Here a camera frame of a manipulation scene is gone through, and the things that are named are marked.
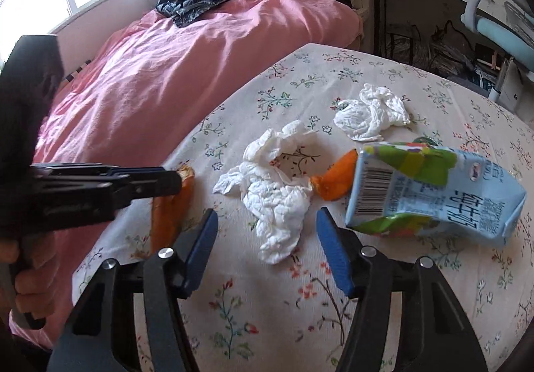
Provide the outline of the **person's left hand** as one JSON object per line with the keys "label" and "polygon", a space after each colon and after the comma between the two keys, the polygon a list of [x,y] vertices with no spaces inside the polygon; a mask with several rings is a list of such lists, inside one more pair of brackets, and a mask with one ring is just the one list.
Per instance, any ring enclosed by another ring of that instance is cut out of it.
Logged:
{"label": "person's left hand", "polygon": [[38,237],[25,254],[31,266],[15,278],[15,305],[21,313],[29,312],[36,320],[47,318],[55,311],[59,267],[55,233],[49,232]]}

